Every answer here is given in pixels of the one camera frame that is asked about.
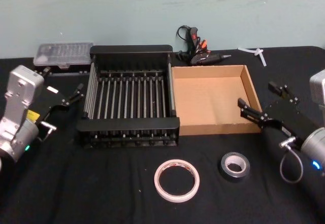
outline black tape roll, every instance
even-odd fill
[[[230,152],[221,159],[220,171],[227,180],[241,181],[249,174],[249,170],[248,159],[240,153]]]

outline yellow label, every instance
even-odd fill
[[[31,120],[32,122],[36,122],[36,120],[39,119],[39,117],[40,117],[40,114],[38,114],[34,111],[31,111],[31,110],[27,111],[27,118],[29,120]]]

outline tape hole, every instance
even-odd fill
[[[245,160],[237,155],[230,155],[225,159],[226,167],[236,173],[243,172],[246,169]]]
[[[171,195],[184,195],[194,186],[194,177],[184,167],[174,166],[165,169],[159,178],[164,191]]]

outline white plastic piece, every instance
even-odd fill
[[[48,122],[41,121],[41,125],[44,127],[47,127],[48,129],[52,129],[52,131],[56,131],[56,126],[53,126],[52,124],[49,124]]]
[[[248,50],[248,49],[244,49],[244,48],[240,48],[240,47],[238,47],[238,49],[241,50],[241,51],[254,53],[255,56],[259,55],[260,58],[261,58],[263,66],[266,67],[266,62],[265,62],[265,59],[264,59],[264,56],[263,56],[263,53],[262,53],[263,52],[262,49],[257,48],[256,50]]]
[[[166,170],[169,167],[184,167],[186,170],[188,170],[194,177],[194,186],[193,188],[184,195],[171,195],[167,193],[160,185],[159,178],[160,175],[164,170]],[[193,165],[190,163],[183,161],[181,159],[171,159],[170,161],[166,161],[162,163],[158,169],[156,170],[156,173],[154,174],[154,185],[156,187],[156,190],[158,194],[163,197],[165,200],[173,202],[173,203],[182,203],[185,201],[190,200],[193,198],[193,196],[197,193],[200,185],[200,177],[198,174],[198,171],[195,169]]]
[[[59,92],[59,90],[57,90],[57,89],[55,89],[55,88],[53,88],[53,87],[51,87],[51,86],[47,86],[47,89],[48,89],[49,91],[53,92],[53,93],[58,93],[58,92]]]

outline blue led light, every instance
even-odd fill
[[[318,164],[317,161],[313,161],[313,166],[315,166],[317,168],[317,170],[320,169],[320,164]]]

